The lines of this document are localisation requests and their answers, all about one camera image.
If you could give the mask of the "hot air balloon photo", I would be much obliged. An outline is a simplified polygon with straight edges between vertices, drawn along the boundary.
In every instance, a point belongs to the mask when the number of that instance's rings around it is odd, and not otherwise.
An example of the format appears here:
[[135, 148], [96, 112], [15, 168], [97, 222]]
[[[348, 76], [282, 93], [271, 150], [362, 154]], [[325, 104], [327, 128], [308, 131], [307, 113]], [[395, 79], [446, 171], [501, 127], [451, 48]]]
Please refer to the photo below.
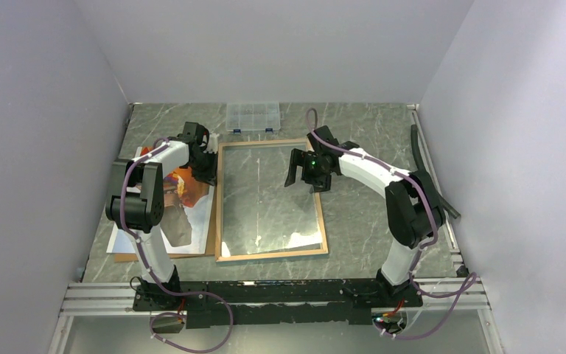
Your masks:
[[111, 166], [105, 215], [113, 221], [107, 253], [132, 260], [131, 235], [158, 232], [172, 256], [206, 253], [217, 157], [184, 143], [139, 147]]

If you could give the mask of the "wooden picture frame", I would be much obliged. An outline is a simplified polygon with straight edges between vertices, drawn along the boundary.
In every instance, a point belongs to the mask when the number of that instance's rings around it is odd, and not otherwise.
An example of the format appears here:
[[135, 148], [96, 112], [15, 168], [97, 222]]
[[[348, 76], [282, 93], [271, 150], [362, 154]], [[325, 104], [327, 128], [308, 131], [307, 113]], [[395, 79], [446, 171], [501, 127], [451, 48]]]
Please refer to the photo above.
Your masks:
[[284, 182], [305, 138], [220, 144], [216, 186], [219, 263], [328, 254], [321, 199], [308, 185]]

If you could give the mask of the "brown frame backing board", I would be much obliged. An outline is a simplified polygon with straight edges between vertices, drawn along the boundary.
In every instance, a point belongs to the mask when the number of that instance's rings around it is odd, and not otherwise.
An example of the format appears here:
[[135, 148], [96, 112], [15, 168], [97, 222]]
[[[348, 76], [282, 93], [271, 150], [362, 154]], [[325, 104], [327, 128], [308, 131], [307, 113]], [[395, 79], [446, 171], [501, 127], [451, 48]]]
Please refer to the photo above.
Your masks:
[[[178, 198], [167, 199], [159, 224], [164, 247], [171, 259], [214, 255], [215, 246], [215, 188], [209, 187], [193, 206], [182, 204]], [[113, 226], [107, 253], [118, 263], [137, 261], [136, 251], [126, 233]]]

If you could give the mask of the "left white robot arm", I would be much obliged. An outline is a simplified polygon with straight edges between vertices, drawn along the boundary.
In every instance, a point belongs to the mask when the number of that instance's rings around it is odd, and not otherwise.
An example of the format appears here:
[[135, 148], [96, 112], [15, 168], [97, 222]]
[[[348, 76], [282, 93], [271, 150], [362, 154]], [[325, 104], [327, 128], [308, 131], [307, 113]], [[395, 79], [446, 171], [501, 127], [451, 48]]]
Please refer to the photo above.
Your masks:
[[187, 122], [177, 136], [160, 138], [152, 149], [111, 165], [105, 214], [130, 239], [141, 266], [141, 286], [160, 308], [171, 310], [181, 301], [181, 281], [165, 249], [159, 226], [164, 215], [164, 177], [189, 168], [196, 181], [213, 186], [217, 180], [219, 136], [203, 125]]

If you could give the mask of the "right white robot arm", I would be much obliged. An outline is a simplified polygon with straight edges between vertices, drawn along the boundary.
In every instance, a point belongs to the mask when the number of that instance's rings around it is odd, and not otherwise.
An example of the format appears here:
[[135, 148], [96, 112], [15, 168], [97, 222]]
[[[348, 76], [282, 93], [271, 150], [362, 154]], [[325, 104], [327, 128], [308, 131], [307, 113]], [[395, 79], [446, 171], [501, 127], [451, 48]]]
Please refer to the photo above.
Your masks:
[[379, 302], [398, 303], [410, 278], [424, 240], [434, 240], [445, 222], [439, 193], [430, 174], [393, 167], [368, 154], [354, 142], [339, 143], [327, 126], [307, 135], [311, 150], [292, 149], [285, 186], [300, 178], [314, 193], [327, 192], [332, 176], [345, 176], [364, 184], [385, 200], [393, 242], [377, 272]]

